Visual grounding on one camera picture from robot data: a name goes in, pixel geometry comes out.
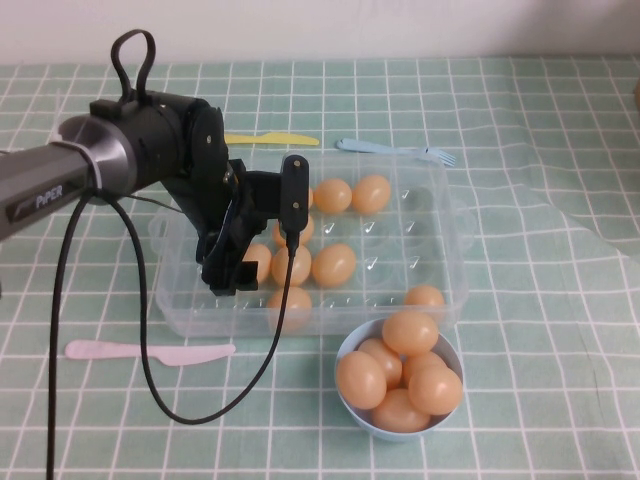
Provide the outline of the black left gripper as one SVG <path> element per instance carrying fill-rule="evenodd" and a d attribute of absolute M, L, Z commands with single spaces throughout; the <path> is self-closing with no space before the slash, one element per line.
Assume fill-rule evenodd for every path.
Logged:
<path fill-rule="evenodd" d="M 259 262 L 241 262 L 250 241 L 266 227 L 254 192 L 240 159 L 197 161 L 190 172 L 169 179 L 171 197 L 198 235 L 201 279 L 216 296 L 258 289 Z"/>

